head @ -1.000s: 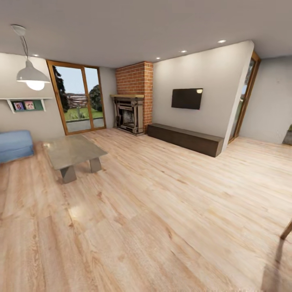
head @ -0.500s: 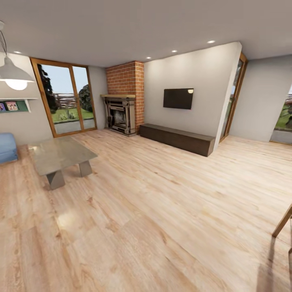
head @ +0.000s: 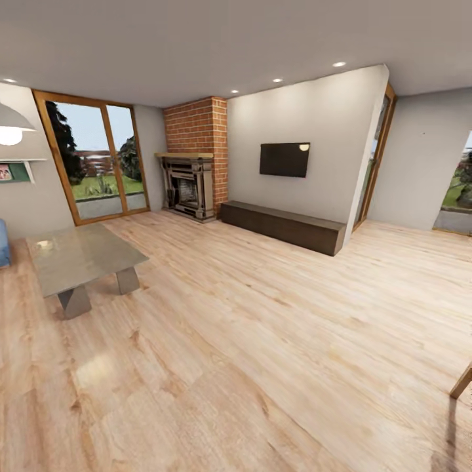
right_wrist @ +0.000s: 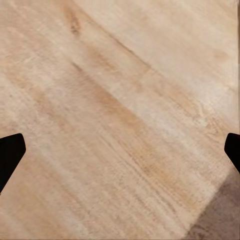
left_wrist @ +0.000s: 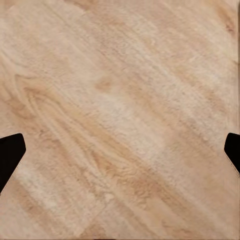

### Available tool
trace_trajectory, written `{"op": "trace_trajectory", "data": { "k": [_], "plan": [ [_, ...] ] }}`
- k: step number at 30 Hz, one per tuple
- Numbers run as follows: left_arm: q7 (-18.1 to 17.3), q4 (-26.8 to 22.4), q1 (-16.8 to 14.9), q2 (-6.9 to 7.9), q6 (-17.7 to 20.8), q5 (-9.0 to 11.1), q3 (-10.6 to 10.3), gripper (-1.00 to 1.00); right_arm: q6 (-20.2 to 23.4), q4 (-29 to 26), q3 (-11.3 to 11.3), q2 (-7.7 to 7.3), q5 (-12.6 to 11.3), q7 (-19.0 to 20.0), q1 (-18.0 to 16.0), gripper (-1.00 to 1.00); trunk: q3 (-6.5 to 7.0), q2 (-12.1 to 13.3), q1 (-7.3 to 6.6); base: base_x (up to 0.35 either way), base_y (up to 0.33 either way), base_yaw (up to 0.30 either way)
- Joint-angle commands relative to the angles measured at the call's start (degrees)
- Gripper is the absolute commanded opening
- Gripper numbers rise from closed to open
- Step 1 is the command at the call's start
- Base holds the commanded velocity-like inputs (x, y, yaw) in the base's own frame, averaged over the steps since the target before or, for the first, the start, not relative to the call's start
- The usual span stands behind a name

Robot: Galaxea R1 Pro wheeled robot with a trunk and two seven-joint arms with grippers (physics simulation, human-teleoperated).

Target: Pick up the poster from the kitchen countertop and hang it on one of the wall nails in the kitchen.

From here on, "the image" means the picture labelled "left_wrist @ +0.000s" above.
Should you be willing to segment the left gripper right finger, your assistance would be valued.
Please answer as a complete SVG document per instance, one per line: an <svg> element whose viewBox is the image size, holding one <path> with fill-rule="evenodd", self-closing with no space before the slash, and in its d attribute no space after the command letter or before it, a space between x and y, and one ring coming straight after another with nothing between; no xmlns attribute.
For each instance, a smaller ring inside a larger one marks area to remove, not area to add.
<svg viewBox="0 0 240 240"><path fill-rule="evenodd" d="M240 135L228 133L224 151L240 174Z"/></svg>

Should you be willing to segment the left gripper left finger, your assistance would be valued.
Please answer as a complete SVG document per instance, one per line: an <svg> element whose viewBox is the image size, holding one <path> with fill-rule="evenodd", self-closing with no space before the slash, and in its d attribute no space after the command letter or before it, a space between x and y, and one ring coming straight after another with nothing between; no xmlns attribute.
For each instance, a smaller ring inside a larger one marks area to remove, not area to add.
<svg viewBox="0 0 240 240"><path fill-rule="evenodd" d="M0 138L0 193L26 153L22 133Z"/></svg>

